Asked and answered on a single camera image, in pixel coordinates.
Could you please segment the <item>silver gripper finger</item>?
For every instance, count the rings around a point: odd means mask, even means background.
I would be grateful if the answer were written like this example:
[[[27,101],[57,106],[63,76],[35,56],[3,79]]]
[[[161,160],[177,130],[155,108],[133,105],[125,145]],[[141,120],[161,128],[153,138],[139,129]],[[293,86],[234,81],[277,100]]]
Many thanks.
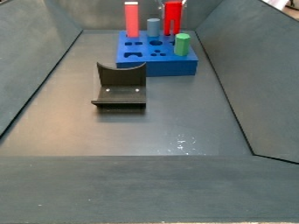
[[[155,0],[157,4],[158,4],[158,10],[163,10],[165,9],[165,1],[163,0]]]
[[[188,7],[189,0],[182,0],[182,6]]]

